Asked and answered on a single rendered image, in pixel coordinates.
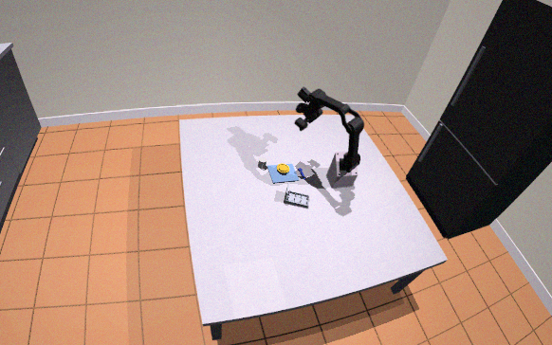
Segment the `yellow plate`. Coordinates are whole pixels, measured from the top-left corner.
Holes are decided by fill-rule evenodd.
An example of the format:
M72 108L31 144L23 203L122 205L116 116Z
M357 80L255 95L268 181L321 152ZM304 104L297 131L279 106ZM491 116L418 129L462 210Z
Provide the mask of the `yellow plate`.
M289 172L289 167L286 164L279 164L277 166L277 170L280 173L288 173Z

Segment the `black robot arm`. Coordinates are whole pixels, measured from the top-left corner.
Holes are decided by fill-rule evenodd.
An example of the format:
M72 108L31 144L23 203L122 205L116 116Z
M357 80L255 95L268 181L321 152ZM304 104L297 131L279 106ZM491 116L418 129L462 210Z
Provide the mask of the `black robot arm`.
M349 134L348 152L343 154L343 158L340 158L340 170L347 171L348 173L354 170L360 163L360 155L358 154L359 136L365 125L359 113L352 110L347 103L344 104L328 97L321 89L316 89L311 93L306 87L302 87L297 95L305 103L309 102L308 105L300 102L296 108L298 113L305 114L305 108L307 106L308 110L314 113L317 113L319 109L326 106L340 114L342 125L346 128L346 132ZM346 113L354 116L354 118L349 122L346 122L345 120Z

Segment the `grey dish rack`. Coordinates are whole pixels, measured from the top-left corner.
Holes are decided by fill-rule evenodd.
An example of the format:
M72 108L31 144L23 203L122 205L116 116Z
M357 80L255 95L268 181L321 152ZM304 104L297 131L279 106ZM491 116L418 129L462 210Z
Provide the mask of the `grey dish rack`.
M288 187L289 187L289 183L286 188L284 203L308 209L310 195L298 193L295 191L289 191Z

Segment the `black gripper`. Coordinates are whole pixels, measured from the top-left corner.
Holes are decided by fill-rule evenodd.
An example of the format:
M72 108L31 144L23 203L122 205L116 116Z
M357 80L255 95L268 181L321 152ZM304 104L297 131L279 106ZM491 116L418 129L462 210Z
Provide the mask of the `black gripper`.
M298 126L301 131L304 131L308 127L307 122L310 124L323 113L322 109L319 109L317 113L311 112L308 110L308 106L305 108L305 110L306 112L305 114L303 114L305 118L298 118L297 120L295 120L295 125Z

